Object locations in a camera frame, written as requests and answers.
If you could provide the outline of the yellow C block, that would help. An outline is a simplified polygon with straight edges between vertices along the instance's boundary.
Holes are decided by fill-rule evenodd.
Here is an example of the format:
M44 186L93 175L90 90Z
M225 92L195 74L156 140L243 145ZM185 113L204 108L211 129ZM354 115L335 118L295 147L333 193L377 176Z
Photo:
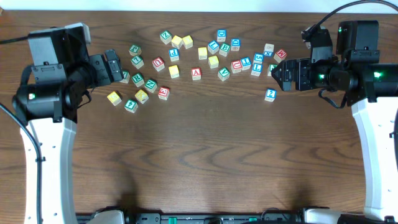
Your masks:
M180 76L179 69L177 65L172 65L169 67L169 73L171 78L178 78Z

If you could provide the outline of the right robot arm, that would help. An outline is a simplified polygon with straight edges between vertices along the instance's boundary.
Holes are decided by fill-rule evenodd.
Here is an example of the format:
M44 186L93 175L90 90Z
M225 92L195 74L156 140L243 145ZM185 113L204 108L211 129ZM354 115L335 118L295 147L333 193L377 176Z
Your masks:
M308 58L286 60L271 71L284 91L343 91L363 154L366 198L361 214L306 208L305 223L397 222L397 65L381 63L377 21L344 21L336 43L319 25L303 31Z

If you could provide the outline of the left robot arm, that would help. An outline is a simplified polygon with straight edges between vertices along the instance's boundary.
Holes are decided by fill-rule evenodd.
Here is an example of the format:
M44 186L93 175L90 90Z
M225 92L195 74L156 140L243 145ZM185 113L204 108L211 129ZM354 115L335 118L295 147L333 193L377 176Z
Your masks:
M76 223L72 150L77 111L90 90L123 79L112 49L90 55L86 24L31 32L33 63L12 104L21 123L26 159L26 223Z

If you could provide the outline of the yellow O block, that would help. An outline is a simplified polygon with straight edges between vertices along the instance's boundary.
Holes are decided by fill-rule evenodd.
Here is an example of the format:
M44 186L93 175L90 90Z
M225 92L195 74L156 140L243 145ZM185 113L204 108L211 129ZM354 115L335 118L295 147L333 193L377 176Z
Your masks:
M208 58L208 64L210 66L210 68L217 68L219 66L219 60L218 57L216 55L211 56Z

